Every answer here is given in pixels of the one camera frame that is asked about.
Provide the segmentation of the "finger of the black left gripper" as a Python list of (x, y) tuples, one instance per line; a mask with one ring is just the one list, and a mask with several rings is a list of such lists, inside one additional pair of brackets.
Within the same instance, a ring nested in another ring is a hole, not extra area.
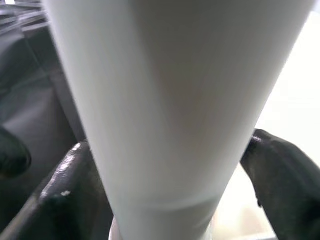
[(0, 177), (14, 178), (28, 170), (32, 157), (26, 145), (8, 130), (0, 127)]

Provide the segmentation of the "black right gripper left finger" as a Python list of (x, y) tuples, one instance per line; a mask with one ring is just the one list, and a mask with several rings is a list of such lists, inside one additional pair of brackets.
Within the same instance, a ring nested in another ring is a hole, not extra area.
[(1, 232), (2, 240), (107, 240), (113, 213), (90, 145), (73, 146)]

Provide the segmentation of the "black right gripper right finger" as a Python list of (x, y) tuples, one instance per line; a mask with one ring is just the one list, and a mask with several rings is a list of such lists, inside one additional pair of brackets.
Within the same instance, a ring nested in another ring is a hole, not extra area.
[(279, 240), (320, 238), (320, 168), (302, 150), (256, 129), (240, 164)]

